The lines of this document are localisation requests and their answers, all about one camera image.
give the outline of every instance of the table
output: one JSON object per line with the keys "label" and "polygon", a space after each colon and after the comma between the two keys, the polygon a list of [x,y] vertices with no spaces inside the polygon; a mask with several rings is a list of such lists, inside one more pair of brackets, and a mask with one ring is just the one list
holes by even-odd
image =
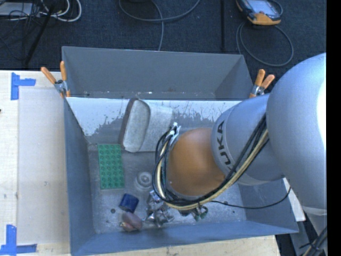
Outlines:
{"label": "table", "polygon": [[[11,100],[11,73],[15,72],[20,75],[21,79],[33,78],[36,80],[36,84],[33,87],[19,87],[20,94],[19,100]],[[57,80],[61,79],[61,74],[59,72],[52,73]],[[67,211],[64,210],[65,206],[60,204],[61,201],[65,203],[66,194],[63,194],[66,188],[66,176],[63,172],[57,172],[56,164],[63,167],[64,158],[61,155],[55,154],[55,145],[62,141],[60,136],[63,137],[64,130],[62,124],[58,125],[54,122],[53,117],[45,117],[46,125],[45,129],[37,133],[39,135],[45,135],[48,133],[52,134],[51,139],[45,140],[46,143],[39,145],[37,151],[45,153],[41,158],[48,160],[46,163],[45,170],[41,170],[39,175],[36,175],[34,183],[21,183],[20,174],[25,168],[19,168],[19,130],[20,130],[20,117],[19,111],[25,109],[23,106],[20,107],[20,100],[24,98],[27,94],[35,94],[35,90],[43,90],[49,98],[53,100],[58,100],[61,103],[61,97],[58,92],[54,89],[54,86],[46,79],[46,77],[40,71],[0,71],[0,128],[2,130],[2,135],[0,139],[0,236],[5,236],[6,225],[11,224],[17,227],[18,240],[17,244],[27,244],[27,240],[33,236],[40,236],[35,239],[34,242],[37,243],[36,253],[30,255],[70,255],[69,253],[69,243],[68,243],[68,228],[65,226],[68,223]],[[49,126],[55,126],[54,132],[48,130]],[[63,152],[62,147],[58,148],[59,152]],[[33,156],[38,158],[40,153],[36,152]],[[53,185],[53,181],[59,183],[59,185]],[[32,198],[27,198],[25,200],[36,200],[38,201],[41,195],[45,197],[50,197],[48,204],[42,204],[36,208],[37,213],[40,214],[40,219],[42,223],[37,224],[37,219],[32,217],[32,221],[35,220],[35,224],[30,224],[30,221],[23,221],[22,216],[28,211],[25,209],[25,202],[23,195],[25,191],[18,189],[18,187],[23,187],[23,185],[32,186],[39,188],[41,185],[47,190],[44,191],[43,195],[40,193],[40,189],[36,189],[37,194],[33,194]],[[59,195],[59,200],[52,200],[54,196]],[[49,232],[48,237],[39,235],[37,228],[41,231]],[[195,245],[184,245],[175,247],[162,247],[157,249],[148,249],[138,251],[128,251],[122,253],[113,253],[111,255],[116,256],[129,256],[129,255],[262,255],[262,256],[273,256],[280,255],[277,243],[274,236],[265,237],[254,237],[254,238],[244,238],[235,239],[228,241],[210,242]]]}

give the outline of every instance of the white cable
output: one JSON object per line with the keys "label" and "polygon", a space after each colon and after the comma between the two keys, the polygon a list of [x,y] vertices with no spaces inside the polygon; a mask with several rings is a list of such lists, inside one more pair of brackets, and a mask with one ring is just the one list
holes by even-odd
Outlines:
{"label": "white cable", "polygon": [[[48,12],[48,8],[47,8],[47,6],[45,5],[44,1],[43,1],[43,0],[40,0],[40,1],[41,1],[41,3],[43,4],[44,9]],[[64,19],[64,18],[60,18],[60,16],[65,15],[65,14],[70,10],[70,2],[69,2],[69,0],[66,0],[66,1],[67,1],[67,4],[68,4],[67,9],[66,9],[64,12],[60,13],[60,14],[58,14],[58,13],[57,13],[57,14],[52,14],[51,17],[56,18],[57,20],[62,21],[62,22],[75,22],[75,21],[77,21],[77,20],[80,18],[80,16],[82,15],[82,6],[81,6],[81,4],[80,4],[80,1],[79,1],[79,0],[76,0],[77,5],[78,5],[78,8],[79,8],[78,15],[77,15],[75,18],[73,18],[73,19]]]}
{"label": "white cable", "polygon": [[[48,7],[45,5],[44,0],[40,0],[40,1],[41,1],[42,5],[44,6],[44,9],[47,11],[47,13],[43,12],[43,11],[40,11],[40,14],[48,15],[48,11],[49,11]],[[51,16],[55,17],[55,16],[62,16],[64,14],[66,14],[69,11],[69,9],[70,9],[70,2],[69,2],[69,0],[66,0],[66,2],[68,4],[68,6],[67,6],[67,8],[66,8],[66,10],[64,12],[57,13],[57,14],[51,14]]]}
{"label": "white cable", "polygon": [[53,16],[53,17],[55,17],[57,20],[63,21],[63,22],[75,22],[75,21],[77,21],[80,18],[80,16],[82,15],[82,6],[81,6],[79,0],[76,0],[76,2],[78,4],[79,12],[78,12],[78,15],[75,18],[73,18],[73,19],[63,19],[63,18],[59,18],[58,16]]}

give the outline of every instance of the gray bin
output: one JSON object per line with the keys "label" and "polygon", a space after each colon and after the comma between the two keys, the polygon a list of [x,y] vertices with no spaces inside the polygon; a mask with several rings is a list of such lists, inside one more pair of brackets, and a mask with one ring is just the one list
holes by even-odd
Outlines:
{"label": "gray bin", "polygon": [[[253,87],[242,55],[64,46],[62,59],[71,90],[71,98],[64,99],[64,119],[72,255],[298,232],[288,198],[280,204],[257,210],[208,203],[207,217],[198,222],[190,216],[182,217],[174,210],[174,221],[161,228],[150,225],[141,231],[123,231],[119,227],[120,199],[124,193],[138,197],[140,202],[135,212],[143,215],[148,192],[134,189],[134,175],[138,170],[152,170],[153,152],[122,150],[125,188],[101,190],[96,145],[118,143],[123,120],[117,117],[110,124],[101,125],[96,133],[85,134],[82,125],[86,119],[77,118],[77,110],[84,113],[89,109],[88,98],[97,99],[99,103],[108,99],[126,103],[130,98],[140,98],[175,104],[190,101],[209,107],[234,104],[248,98]],[[81,98],[77,101],[78,107],[70,105],[74,98]],[[186,116],[179,113],[176,116],[183,131],[214,124],[213,117],[202,119],[194,115],[189,119]],[[258,186],[235,184],[217,199],[243,206],[262,206],[280,200],[285,194],[285,185],[279,180]]]}

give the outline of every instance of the black floor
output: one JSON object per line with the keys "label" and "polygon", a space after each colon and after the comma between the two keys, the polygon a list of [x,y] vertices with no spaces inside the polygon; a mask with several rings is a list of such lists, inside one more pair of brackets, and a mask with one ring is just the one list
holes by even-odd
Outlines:
{"label": "black floor", "polygon": [[[49,8],[54,1],[44,0],[44,3]],[[137,20],[122,10],[140,19],[159,19],[160,13],[163,18],[170,18],[182,15],[198,1],[189,14],[165,21],[164,31],[160,21]],[[0,17],[0,69],[40,70],[41,66],[45,66],[50,71],[59,71],[62,46],[198,53],[241,52],[253,82],[261,68],[267,74],[275,74],[275,81],[267,89],[270,92],[291,67],[326,52],[327,0],[273,1],[283,10],[281,22],[265,28],[247,22],[238,10],[236,0],[151,0],[142,3],[80,0],[82,13],[77,21],[64,22],[51,18],[44,30],[45,15],[39,18],[32,14],[29,18],[15,21],[10,20],[15,18],[12,13],[10,17]],[[41,6],[39,0],[9,2],[33,2]],[[71,9],[62,19],[75,18],[79,13],[76,0],[70,0],[70,3]],[[66,0],[58,0],[55,10],[65,8]],[[289,236],[279,236],[278,244],[282,255],[295,255]]]}

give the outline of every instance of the green plastic block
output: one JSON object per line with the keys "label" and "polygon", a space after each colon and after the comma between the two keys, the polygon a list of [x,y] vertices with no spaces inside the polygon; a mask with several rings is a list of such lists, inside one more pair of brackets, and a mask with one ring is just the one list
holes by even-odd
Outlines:
{"label": "green plastic block", "polygon": [[120,144],[98,144],[101,189],[124,188]]}

